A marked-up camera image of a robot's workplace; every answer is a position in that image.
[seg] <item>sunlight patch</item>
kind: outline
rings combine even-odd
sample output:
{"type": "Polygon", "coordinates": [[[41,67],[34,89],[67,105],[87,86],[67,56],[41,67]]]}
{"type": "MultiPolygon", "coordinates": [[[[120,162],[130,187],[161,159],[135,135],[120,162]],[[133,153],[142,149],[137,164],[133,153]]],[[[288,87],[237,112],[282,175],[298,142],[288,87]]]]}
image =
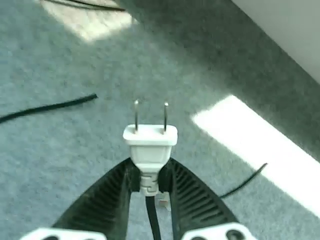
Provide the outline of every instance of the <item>sunlight patch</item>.
{"type": "Polygon", "coordinates": [[[320,217],[320,164],[231,95],[192,118],[211,137],[320,217]]]}
{"type": "Polygon", "coordinates": [[[52,2],[43,2],[43,8],[87,43],[128,28],[133,18],[127,12],[97,11],[72,8],[52,2]]]}

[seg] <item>plug prong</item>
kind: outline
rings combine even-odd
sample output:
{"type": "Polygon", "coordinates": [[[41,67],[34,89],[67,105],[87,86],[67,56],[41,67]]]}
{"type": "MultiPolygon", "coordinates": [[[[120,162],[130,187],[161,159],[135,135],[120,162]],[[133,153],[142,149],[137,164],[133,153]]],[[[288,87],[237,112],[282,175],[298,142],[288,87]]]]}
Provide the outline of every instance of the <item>plug prong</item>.
{"type": "Polygon", "coordinates": [[[164,126],[163,126],[163,133],[167,131],[167,121],[168,121],[168,107],[169,104],[167,102],[164,103],[164,126]]]}
{"type": "Polygon", "coordinates": [[[135,126],[135,132],[138,132],[138,105],[139,101],[138,99],[134,101],[134,126],[135,126]]]}

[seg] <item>electrical plug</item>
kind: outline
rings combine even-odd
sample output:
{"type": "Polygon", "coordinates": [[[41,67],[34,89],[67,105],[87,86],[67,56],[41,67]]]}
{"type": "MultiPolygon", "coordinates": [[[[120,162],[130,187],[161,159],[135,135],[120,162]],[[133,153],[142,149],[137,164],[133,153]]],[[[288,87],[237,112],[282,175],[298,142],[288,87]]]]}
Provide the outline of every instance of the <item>electrical plug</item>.
{"type": "Polygon", "coordinates": [[[138,124],[138,105],[134,102],[134,124],[128,125],[123,138],[129,145],[131,160],[141,172],[140,191],[146,197],[159,193],[158,175],[170,159],[177,144],[178,130],[167,125],[168,103],[164,104],[164,124],[138,124]]]}

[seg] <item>screw hole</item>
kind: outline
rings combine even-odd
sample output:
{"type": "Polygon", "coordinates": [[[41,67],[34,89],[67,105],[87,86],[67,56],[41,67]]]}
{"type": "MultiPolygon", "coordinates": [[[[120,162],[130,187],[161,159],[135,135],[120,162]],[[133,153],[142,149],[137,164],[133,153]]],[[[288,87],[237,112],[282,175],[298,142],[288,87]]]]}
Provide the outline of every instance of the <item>screw hole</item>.
{"type": "Polygon", "coordinates": [[[191,240],[206,240],[206,239],[203,237],[197,236],[197,237],[192,238],[191,240]]]}
{"type": "Polygon", "coordinates": [[[48,236],[42,240],[59,240],[59,238],[57,236],[48,236]]]}
{"type": "Polygon", "coordinates": [[[229,230],[226,237],[228,240],[245,240],[245,236],[238,230],[229,230]]]}

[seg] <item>black cable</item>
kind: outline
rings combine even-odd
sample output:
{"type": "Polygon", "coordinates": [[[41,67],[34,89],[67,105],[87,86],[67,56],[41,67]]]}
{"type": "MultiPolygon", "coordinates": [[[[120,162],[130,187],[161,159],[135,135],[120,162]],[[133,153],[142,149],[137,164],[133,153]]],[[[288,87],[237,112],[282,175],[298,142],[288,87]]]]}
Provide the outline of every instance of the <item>black cable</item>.
{"type": "Polygon", "coordinates": [[[255,171],[248,179],[243,181],[239,186],[232,189],[231,191],[219,196],[221,199],[225,199],[227,197],[230,197],[231,195],[235,194],[239,190],[243,189],[248,183],[250,183],[256,176],[258,176],[259,173],[267,166],[267,163],[263,164],[257,171],[255,171]]]}
{"type": "Polygon", "coordinates": [[[43,112],[47,112],[50,110],[61,109],[61,108],[71,107],[71,106],[78,105],[78,104],[83,104],[85,102],[91,101],[96,98],[98,98],[98,96],[96,94],[91,94],[89,96],[81,97],[81,98],[67,101],[67,102],[56,103],[56,104],[52,104],[52,105],[44,105],[44,106],[40,106],[40,107],[34,107],[34,108],[29,108],[26,110],[10,113],[8,115],[0,117],[0,124],[7,122],[9,120],[13,120],[13,119],[27,116],[27,115],[38,114],[38,113],[43,113],[43,112]]]}
{"type": "Polygon", "coordinates": [[[145,197],[146,211],[148,213],[149,222],[152,230],[153,240],[161,240],[160,227],[156,211],[156,203],[154,196],[145,197]]]}
{"type": "Polygon", "coordinates": [[[86,9],[86,10],[104,10],[104,11],[118,11],[124,12],[125,9],[119,6],[113,5],[101,5],[96,3],[91,3],[87,1],[80,1],[80,0],[43,0],[47,2],[51,2],[54,4],[60,4],[68,7],[78,8],[78,9],[86,9]]]}

